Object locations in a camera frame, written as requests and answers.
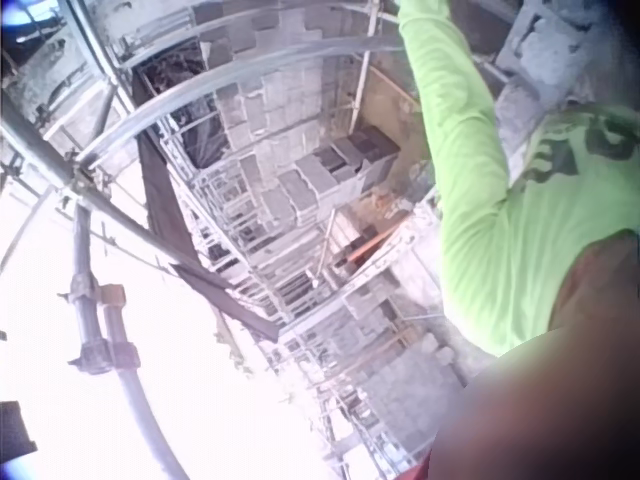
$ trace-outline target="cinder block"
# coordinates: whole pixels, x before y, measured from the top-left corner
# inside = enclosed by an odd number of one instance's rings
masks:
[[[297,170],[289,170],[279,175],[278,180],[291,199],[291,203],[298,214],[315,208],[318,205],[313,190],[309,188]]]
[[[209,70],[229,63],[231,60],[233,60],[233,56],[231,55],[231,47],[229,46],[229,40],[227,38],[222,38],[211,43],[209,57],[207,59],[207,68],[209,68]]]
[[[304,32],[304,10],[281,10],[279,30],[289,37],[296,33]]]
[[[305,95],[304,97],[304,114],[303,117],[313,117],[320,113],[320,109],[322,108],[322,95],[318,94],[310,94]]]
[[[240,159],[240,171],[248,185],[259,185],[262,183],[258,159],[255,155],[249,155]]]
[[[280,15],[278,15],[278,12],[264,13],[258,17],[253,17],[251,19],[251,25],[256,31],[271,30],[280,25]]]
[[[337,180],[322,166],[320,159],[315,155],[301,158],[296,162],[296,167],[318,196],[328,193],[338,185]]]
[[[272,132],[283,129],[287,124],[284,107],[267,112],[267,125]]]
[[[285,105],[284,110],[287,125],[299,122],[304,117],[304,104],[302,101],[288,102]]]
[[[295,127],[287,132],[287,137],[289,137],[289,148],[292,150],[302,150],[303,148],[303,129],[302,127]],[[302,158],[302,155],[299,157],[293,157],[293,160],[299,160]]]
[[[217,102],[222,122],[229,129],[247,121],[240,97],[231,97]]]
[[[307,30],[321,29],[324,38],[339,37],[344,17],[349,12],[314,5],[305,9],[304,23]]]
[[[265,103],[267,110],[275,110],[284,106],[286,92],[282,86],[282,75],[273,72],[262,77],[265,87]]]
[[[349,165],[345,165],[339,170],[336,170],[331,175],[335,178],[339,183],[345,183],[352,178],[356,177],[356,172]]]
[[[262,193],[263,204],[271,217],[281,224],[291,224],[295,220],[295,211],[281,187]]]
[[[362,162],[366,159],[366,157],[362,154],[360,150],[358,150],[355,145],[346,137],[338,138],[335,140],[331,146],[335,150],[335,152],[340,155],[347,165],[357,169],[362,166]]]
[[[218,100],[228,100],[234,98],[236,95],[238,95],[238,93],[240,93],[238,84],[232,83],[230,85],[227,85],[226,87],[222,87],[216,90],[216,98]]]
[[[261,132],[267,128],[267,114],[264,111],[262,95],[254,95],[244,99],[244,109],[251,132]]]
[[[232,128],[227,128],[227,138],[233,150],[239,150],[251,143],[249,123],[244,122]]]
[[[304,151],[311,153],[320,146],[320,126],[317,121],[304,126]]]
[[[205,2],[193,6],[193,13],[196,25],[210,22],[223,16],[222,5],[220,3]],[[214,28],[200,34],[201,42],[215,42],[227,35],[224,27]]]
[[[322,85],[335,85],[338,82],[338,57],[327,57],[322,61]]]
[[[299,90],[303,86],[306,89],[306,85],[304,85],[303,71],[298,65],[282,68],[280,69],[280,73],[283,87],[286,91]]]
[[[240,82],[240,92],[242,95],[251,96],[259,93],[264,88],[262,77],[253,77],[245,82]]]
[[[272,139],[271,149],[273,150],[274,165],[277,165],[280,170],[289,170],[291,163],[289,137],[287,135],[280,135]]]
[[[256,48],[256,34],[251,20],[240,20],[227,27],[227,36],[233,53],[240,53]]]

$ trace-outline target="scaffolding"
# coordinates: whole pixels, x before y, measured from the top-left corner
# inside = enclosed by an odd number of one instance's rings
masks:
[[[240,263],[244,265],[245,273],[237,287],[240,287],[240,292],[245,293],[244,295],[236,294],[236,296],[243,299],[246,304],[260,306],[263,311],[270,314],[268,316],[274,321],[280,319],[280,321],[285,320],[290,323],[301,315],[300,312],[308,312],[309,309],[315,308],[331,295],[332,290],[327,286],[323,295],[309,303],[296,293],[301,288],[306,288],[300,282],[305,283],[304,278],[307,276],[298,279],[298,275],[307,270],[313,271],[315,268],[319,272],[322,269],[323,261],[319,265],[315,264],[315,260],[310,260],[306,264],[302,262],[302,264],[289,265],[288,269],[285,269],[288,272],[286,276],[272,283],[270,270],[268,268],[260,269],[249,260],[252,248],[264,246],[265,241],[268,240],[265,235],[250,238],[248,241],[240,238],[239,231],[250,222],[256,221],[256,209],[249,209],[244,218],[238,219],[238,215],[233,214],[234,209],[242,209],[243,204],[249,200],[246,191],[243,191],[240,178],[236,175],[233,184],[229,184],[229,182],[216,183],[215,181],[216,172],[219,172],[222,167],[225,167],[227,171],[232,171],[234,167],[237,168],[237,160],[242,152],[239,150],[230,152],[223,162],[208,171],[194,170],[179,138],[199,123],[213,118],[215,113],[212,112],[195,119],[188,125],[181,126],[177,125],[171,116],[172,112],[202,98],[208,92],[235,82],[249,80],[256,75],[265,74],[280,67],[310,59],[363,54],[365,60],[360,67],[357,92],[353,103],[338,105],[333,111],[321,112],[283,129],[286,131],[287,128],[295,128],[305,122],[331,115],[334,112],[350,110],[352,112],[350,129],[353,130],[358,119],[366,75],[369,70],[370,52],[399,50],[401,42],[397,36],[376,35],[379,19],[394,21],[394,17],[381,10],[377,0],[369,4],[351,2],[321,2],[321,4],[368,15],[367,36],[302,42],[263,52],[252,58],[235,59],[226,65],[204,71],[159,93],[152,101],[142,106],[136,106],[131,95],[130,85],[133,69],[142,62],[150,61],[158,53],[217,27],[231,26],[235,22],[251,19],[268,11],[277,12],[304,7],[285,5],[255,8],[200,25],[193,24],[193,15],[189,9],[186,14],[185,10],[182,10],[154,21],[144,31],[139,32],[137,41],[130,42],[126,51],[120,52],[121,54],[118,55],[116,52],[120,48],[119,45],[104,45],[100,40],[92,23],[91,14],[82,0],[62,0],[60,2],[61,13],[80,46],[86,65],[81,66],[78,72],[74,73],[74,81],[63,85],[64,92],[50,102],[48,109],[45,109],[45,112],[40,112],[43,114],[36,124],[28,121],[9,96],[4,91],[2,93],[2,134],[16,152],[9,164],[3,164],[3,178],[10,179],[11,190],[14,187],[19,187],[28,192],[30,196],[35,197],[36,200],[35,205],[32,206],[31,214],[28,215],[14,242],[12,242],[12,247],[3,257],[3,268],[9,262],[15,246],[33,222],[53,212],[65,222],[73,222],[75,273],[71,282],[69,300],[75,305],[77,311],[79,333],[82,340],[82,352],[74,364],[91,374],[110,370],[119,372],[138,425],[156,459],[171,478],[187,477],[155,422],[137,379],[136,368],[139,366],[139,361],[136,358],[135,347],[128,342],[124,330],[121,316],[121,307],[123,306],[121,302],[123,300],[115,295],[115,300],[112,299],[111,303],[105,301],[105,298],[108,297],[105,292],[110,290],[98,285],[91,273],[90,241],[91,238],[98,239],[107,247],[119,250],[144,262],[151,268],[168,274],[171,272],[165,265],[169,262],[187,265],[196,271],[203,268],[215,271],[229,263]],[[92,129],[91,141],[88,145],[81,145],[67,130],[65,124],[100,92],[106,92],[106,94]],[[68,99],[75,98],[78,94],[80,94],[79,101],[69,109],[68,113],[59,118],[47,131],[41,133],[40,130],[48,123],[48,119],[57,109],[64,105]],[[115,125],[107,127],[107,120],[112,109],[115,109],[121,118]],[[151,129],[149,131],[160,139],[160,145],[168,160],[167,166],[183,206],[185,218],[191,226],[191,233],[201,253],[201,259],[205,261],[204,267],[177,251],[110,201],[109,189],[112,186],[121,189],[132,199],[134,197],[119,186],[117,182],[119,172],[113,175],[106,173],[104,170],[105,161],[137,134],[147,129]],[[66,155],[63,155],[49,143],[56,132],[61,132],[76,151],[65,152]],[[265,141],[268,138],[268,136],[258,138],[254,143]],[[24,168],[16,166],[21,159],[23,163],[35,166],[39,175],[42,175],[50,183],[44,192],[40,193],[25,179]],[[56,205],[58,195],[76,200],[73,216],[69,215],[65,208]],[[106,225],[116,224],[142,240],[164,263],[158,261],[154,264],[120,246],[114,239],[107,237],[104,226],[102,234],[92,231],[90,228],[92,212],[99,212]],[[322,229],[319,230],[318,238],[320,241],[313,250],[318,254],[326,248],[322,242],[324,236],[325,232]],[[214,245],[220,245],[226,253],[211,260],[208,250]],[[106,338],[103,337],[98,323],[99,306],[102,306],[103,315],[107,321]],[[308,358],[314,365],[316,374],[322,375],[322,368],[315,357],[308,354]],[[337,405],[336,408],[347,411],[346,405],[337,392],[328,389],[327,391],[318,391],[317,395],[319,398],[322,397],[319,400],[322,409],[326,408],[327,395],[329,395],[332,402]],[[328,413],[322,415],[325,420],[327,415]],[[384,452],[368,436],[367,430],[358,425],[357,419],[350,418],[350,421],[354,424],[358,434],[362,436],[363,443],[372,456],[377,456],[383,459],[387,465],[392,466],[393,463],[389,459],[385,460]],[[327,422],[324,424],[324,430],[331,430]],[[326,435],[329,438],[331,436],[330,432],[327,432]],[[382,467],[378,462],[376,465],[384,478]],[[393,473],[397,473],[394,470],[395,467],[391,468]]]

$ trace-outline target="long sleeve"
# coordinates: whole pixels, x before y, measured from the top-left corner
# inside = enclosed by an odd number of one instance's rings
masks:
[[[449,18],[447,0],[402,0],[399,18],[441,195],[445,295],[459,315],[478,317],[501,301],[496,283],[505,280],[496,277],[506,242],[496,224],[507,196],[508,167],[493,99]],[[495,336],[502,328],[495,321],[474,330]]]

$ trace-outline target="metal pipe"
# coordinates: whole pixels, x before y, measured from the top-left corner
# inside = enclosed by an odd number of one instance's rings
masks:
[[[257,57],[234,60],[182,82],[146,102],[134,113],[93,141],[80,154],[79,161],[90,157],[94,166],[99,165],[108,153],[120,149],[127,141],[159,119],[189,102],[231,83],[248,80],[256,75],[312,58],[351,55],[367,50],[394,51],[401,49],[402,41],[397,35],[346,37],[301,42]]]
[[[107,327],[107,337],[112,346],[129,343],[122,317],[122,308],[122,305],[107,304],[102,309]],[[168,478],[172,480],[188,480],[189,477],[182,465],[180,465],[173,450],[171,450],[156,417],[153,415],[137,370],[134,367],[128,367],[118,368],[116,372],[131,413],[138,425],[138,430],[144,437],[151,454],[158,461]]]
[[[368,11],[366,10],[366,5],[359,5],[358,3],[360,2],[333,2],[316,0],[314,1],[313,6],[344,8],[345,10],[368,13]],[[231,15],[225,15],[224,17],[216,18],[199,25],[193,25],[185,30],[179,30],[169,33],[168,35],[165,35],[160,39],[153,41],[151,44],[146,45],[134,56],[122,62],[122,68],[134,68],[135,66],[140,65],[142,62],[148,60],[154,55],[163,52],[168,48],[173,47],[174,45],[182,43],[185,40],[197,37],[202,33],[214,30],[216,28],[232,25],[240,20],[251,19],[269,12],[278,12],[282,10],[301,10],[304,8],[306,8],[306,6],[295,3],[289,5],[270,5],[243,10],[241,12],[233,13]]]
[[[27,218],[20,226],[18,231],[16,232],[13,240],[7,247],[7,250],[4,252],[2,260],[0,260],[0,275],[5,271],[7,265],[9,265],[9,261],[13,257],[13,254],[16,252],[16,248],[20,241],[27,235],[29,230],[33,228],[33,226],[37,223],[37,221],[44,218],[44,214],[51,209],[54,201],[56,200],[55,194],[56,189],[49,185],[45,192],[38,198],[38,201],[34,205],[34,207],[27,215]]]
[[[315,280],[318,281],[322,267],[324,266],[324,257],[327,254],[327,248],[329,247],[329,237],[331,237],[331,230],[333,230],[333,222],[336,220],[336,210],[331,210],[331,216],[329,217],[329,225],[327,225],[327,233],[324,236],[324,243],[322,245],[322,253],[320,254],[320,262],[318,263],[318,271],[315,275]]]
[[[91,140],[94,138],[98,138],[104,129],[107,126],[107,120],[109,120],[109,113],[111,112],[111,105],[113,104],[113,98],[118,91],[118,87],[113,84],[110,84],[107,87],[107,92],[105,93],[105,97],[102,99],[102,105],[100,106],[100,111],[98,112],[98,118],[96,119],[96,123],[91,130]]]
[[[113,305],[104,305],[102,307],[102,316],[104,324],[107,327],[107,338],[112,343],[127,343],[127,330],[124,328],[122,319],[122,307]]]
[[[81,279],[84,287],[89,289],[96,287],[91,273],[91,211],[76,204],[73,222],[73,275],[74,282]],[[100,321],[98,320],[98,303],[88,293],[86,295],[74,295],[72,303],[76,309],[78,329],[82,344],[96,340],[102,340]]]
[[[73,166],[66,162],[53,146],[40,137],[35,127],[20,114],[4,91],[2,92],[2,106],[2,133],[13,148],[24,158],[38,165],[54,185],[64,187],[72,184],[75,179]],[[138,224],[93,186],[78,187],[78,193],[84,197],[89,206],[99,210],[125,230],[149,244],[171,263],[188,265],[194,272],[204,270],[198,262],[175,250],[164,240]],[[218,286],[221,288],[231,288],[231,284],[221,277],[211,272],[206,272],[206,274],[208,280],[217,280]]]
[[[189,480],[153,415],[138,372],[118,370],[118,378],[138,429],[164,473],[172,480]]]
[[[371,0],[371,13],[369,14],[369,27],[367,28],[367,36],[373,37],[376,34],[378,26],[378,12],[380,11],[380,0]],[[362,67],[360,67],[360,77],[358,78],[358,88],[356,89],[356,98],[353,101],[353,112],[351,112],[351,123],[349,124],[349,135],[356,129],[360,107],[362,106],[362,98],[364,96],[364,87],[367,83],[367,74],[369,73],[369,64],[371,63],[371,50],[364,52],[362,57]]]

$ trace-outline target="concrete block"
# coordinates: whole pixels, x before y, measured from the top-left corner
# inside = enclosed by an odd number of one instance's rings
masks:
[[[211,43],[209,57],[207,58],[207,68],[209,70],[229,63],[231,60],[233,60],[233,56],[231,55],[231,47],[227,38]]]
[[[227,85],[226,87],[219,88],[216,90],[216,99],[217,100],[229,100],[234,98],[236,95],[240,93],[238,89],[237,83],[232,83],[231,85]]]
[[[280,25],[278,12],[267,12],[251,19],[251,25],[255,31],[271,30]]]
[[[301,100],[297,102],[287,102],[284,110],[287,125],[299,122],[304,118],[304,103]]]
[[[296,167],[317,196],[328,193],[338,185],[329,171],[322,166],[315,155],[307,155],[296,162]]]
[[[240,171],[247,185],[260,185],[262,183],[262,175],[260,167],[258,167],[258,159],[255,155],[249,155],[240,159]]]
[[[205,2],[193,6],[193,14],[196,25],[201,25],[223,16],[222,5],[219,3]],[[214,28],[200,34],[201,42],[216,42],[227,35],[224,27]]]
[[[287,46],[289,41],[279,28],[255,32],[257,48],[264,51],[277,50]]]
[[[263,192],[262,201],[269,215],[279,224],[292,224],[295,221],[295,211],[282,187]]]
[[[311,153],[320,146],[320,125],[317,121],[304,126],[304,152]]]
[[[281,10],[279,30],[288,37],[304,32],[304,9]]]
[[[271,149],[273,150],[273,163],[281,170],[289,170],[291,158],[289,149],[289,137],[280,135],[271,140]]]
[[[226,128],[233,128],[247,121],[240,97],[219,100],[217,106]]]
[[[335,85],[338,82],[338,57],[328,57],[322,61],[322,85]]]
[[[314,5],[305,9],[304,23],[307,30],[322,30],[324,38],[339,37],[344,17],[348,15],[346,11]]]
[[[451,365],[454,362],[456,358],[456,352],[454,352],[451,347],[442,347],[440,350],[436,351],[436,358],[438,359],[440,365],[446,367],[447,365]]]
[[[350,166],[345,165],[339,170],[333,172],[331,175],[333,175],[333,178],[335,178],[339,183],[344,183],[355,178],[356,172]]]
[[[377,149],[377,156],[375,158],[367,157],[369,161],[375,161],[379,158],[395,155],[400,151],[398,145],[396,145],[393,140],[382,133],[377,127],[368,126],[360,131],[366,135],[371,142],[373,142]]]
[[[304,146],[303,140],[303,132],[302,127],[295,127],[287,132],[287,137],[289,137],[289,148],[292,150],[302,150]],[[293,160],[299,160],[302,158],[302,155],[299,157],[292,157]]]
[[[280,69],[283,87],[285,90],[299,90],[304,85],[303,71],[299,66],[286,67]]]
[[[231,128],[227,128],[227,138],[233,150],[239,150],[251,143],[251,130],[249,123],[244,122]]]
[[[267,112],[267,125],[271,132],[281,130],[287,125],[284,107]]]
[[[265,87],[265,103],[267,110],[275,110],[283,107],[286,99],[286,92],[282,84],[281,72],[273,72],[262,77]]]
[[[263,96],[258,94],[244,99],[244,109],[252,133],[262,132],[267,128],[267,114],[264,111]]]
[[[320,113],[322,108],[322,95],[310,94],[304,97],[303,117],[312,117]]]
[[[366,159],[364,154],[358,150],[347,137],[338,138],[331,146],[335,152],[347,162],[347,165],[350,165],[354,169],[360,168],[362,162]]]
[[[227,27],[227,36],[233,53],[240,53],[256,48],[256,34],[251,20],[239,20]]]
[[[318,205],[313,190],[302,179],[297,170],[289,170],[278,176],[280,184],[291,199],[298,214],[313,209]]]
[[[242,95],[251,96],[262,91],[264,85],[262,83],[262,77],[253,77],[251,80],[240,82],[240,92]]]

